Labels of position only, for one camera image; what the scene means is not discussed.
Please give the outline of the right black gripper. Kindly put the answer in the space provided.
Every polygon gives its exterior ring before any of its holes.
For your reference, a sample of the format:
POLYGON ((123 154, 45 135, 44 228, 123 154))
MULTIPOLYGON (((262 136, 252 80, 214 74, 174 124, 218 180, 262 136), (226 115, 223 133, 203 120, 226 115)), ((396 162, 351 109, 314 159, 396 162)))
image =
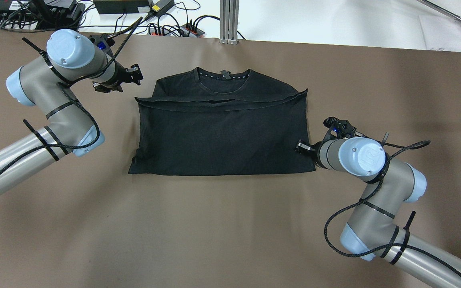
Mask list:
POLYGON ((314 164, 325 164, 327 150, 324 148, 326 142, 320 141, 314 145, 299 140, 296 145, 296 152, 300 154, 312 154, 311 158, 314 164))

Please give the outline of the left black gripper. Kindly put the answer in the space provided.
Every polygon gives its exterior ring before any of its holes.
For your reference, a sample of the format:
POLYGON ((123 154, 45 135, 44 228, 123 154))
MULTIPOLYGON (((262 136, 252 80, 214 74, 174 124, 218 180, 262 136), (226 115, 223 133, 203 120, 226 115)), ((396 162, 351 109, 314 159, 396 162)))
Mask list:
POLYGON ((121 87, 122 83, 134 83, 141 85, 143 75, 139 64, 132 65, 129 69, 123 67, 121 64, 115 64, 115 73, 110 79, 110 85, 105 86, 101 83, 93 82, 93 88, 96 92, 110 93, 112 91, 123 92, 121 87))

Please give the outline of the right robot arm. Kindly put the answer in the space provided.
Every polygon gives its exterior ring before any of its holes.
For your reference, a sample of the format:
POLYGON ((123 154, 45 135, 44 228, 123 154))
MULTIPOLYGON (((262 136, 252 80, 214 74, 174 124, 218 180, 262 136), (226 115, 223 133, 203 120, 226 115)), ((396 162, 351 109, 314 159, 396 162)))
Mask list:
POLYGON ((410 231, 414 213, 403 228, 393 222, 402 204, 424 195, 427 182, 420 171, 395 154, 387 155, 370 138, 328 138, 312 146, 300 141, 296 150, 321 168, 348 173, 367 184, 355 204, 331 216, 333 220, 353 210, 340 236, 345 250, 328 239, 331 221, 324 226, 325 240, 334 251, 366 261, 383 259, 434 288, 461 288, 461 259, 414 235, 410 231))

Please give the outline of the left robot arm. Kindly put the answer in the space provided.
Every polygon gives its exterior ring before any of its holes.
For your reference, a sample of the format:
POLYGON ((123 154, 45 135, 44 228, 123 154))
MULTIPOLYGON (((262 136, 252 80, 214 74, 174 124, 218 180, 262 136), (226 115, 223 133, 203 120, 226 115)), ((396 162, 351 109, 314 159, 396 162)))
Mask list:
POLYGON ((37 49, 37 59, 7 78, 10 95, 22 105, 38 107, 49 124, 38 130, 27 124, 28 136, 0 150, 0 195, 69 153, 81 157, 104 142, 97 122, 71 87, 90 79, 99 92, 121 92, 122 83, 140 84, 143 79, 139 65, 126 68, 117 62, 108 39, 57 30, 46 50, 37 49))

